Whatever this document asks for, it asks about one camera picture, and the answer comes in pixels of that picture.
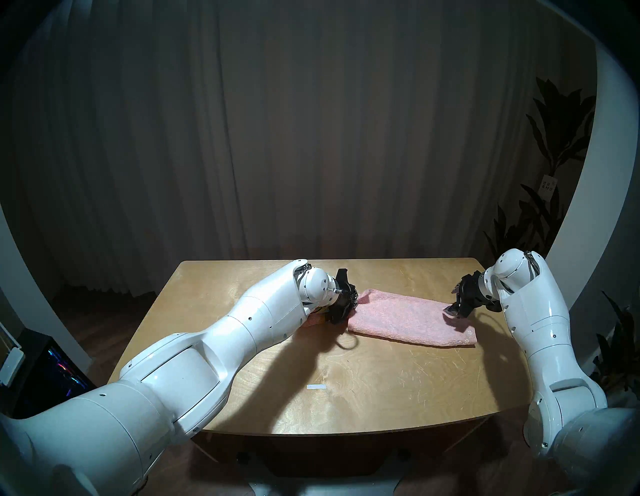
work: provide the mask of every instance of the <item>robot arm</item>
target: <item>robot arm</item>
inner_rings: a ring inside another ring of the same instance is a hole
[[[300,259],[249,288],[204,331],[175,333],[127,362],[120,379],[34,417],[0,424],[44,484],[65,494],[127,495],[170,444],[188,440],[227,402],[237,372],[327,310],[339,323],[358,294]]]
[[[482,305],[504,310],[531,373],[534,394],[524,434],[535,455],[548,456],[558,433],[573,419],[607,407],[602,389],[576,362],[569,311],[544,258],[508,250],[483,274],[465,276],[454,292],[450,315],[467,317]]]

